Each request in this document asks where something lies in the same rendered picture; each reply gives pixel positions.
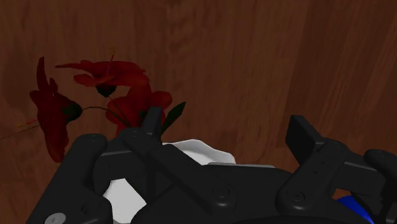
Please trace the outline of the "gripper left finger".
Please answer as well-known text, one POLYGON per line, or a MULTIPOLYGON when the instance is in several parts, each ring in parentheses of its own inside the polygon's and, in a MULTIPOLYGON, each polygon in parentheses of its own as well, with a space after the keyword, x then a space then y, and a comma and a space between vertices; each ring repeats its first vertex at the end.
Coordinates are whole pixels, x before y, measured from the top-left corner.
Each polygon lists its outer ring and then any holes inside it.
POLYGON ((117 216, 106 198, 117 184, 134 177, 154 175, 146 157, 126 148, 122 137, 108 141, 100 134, 78 137, 33 209, 26 224, 118 224, 129 218, 117 216))

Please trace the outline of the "blue round object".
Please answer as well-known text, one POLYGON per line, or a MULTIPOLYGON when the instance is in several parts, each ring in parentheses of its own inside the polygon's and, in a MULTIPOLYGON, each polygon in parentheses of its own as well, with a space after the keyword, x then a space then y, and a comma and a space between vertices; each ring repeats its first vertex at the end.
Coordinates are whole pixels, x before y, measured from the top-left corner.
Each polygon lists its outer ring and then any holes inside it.
POLYGON ((359 205, 359 203, 351 195, 341 197, 337 199, 337 202, 354 211, 356 214, 364 218, 370 224, 375 224, 371 219, 370 215, 365 211, 362 206, 359 205))

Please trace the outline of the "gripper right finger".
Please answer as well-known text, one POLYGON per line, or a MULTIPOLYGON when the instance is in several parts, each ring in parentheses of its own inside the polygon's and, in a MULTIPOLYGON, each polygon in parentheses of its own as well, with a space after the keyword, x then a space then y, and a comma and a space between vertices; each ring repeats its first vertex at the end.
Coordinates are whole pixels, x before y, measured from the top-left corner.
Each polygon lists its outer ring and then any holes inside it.
POLYGON ((322 137, 302 115, 290 117, 286 144, 299 167, 277 192, 281 216, 301 224, 370 224, 337 202, 351 195, 375 224, 397 224, 395 154, 353 153, 344 143, 322 137))

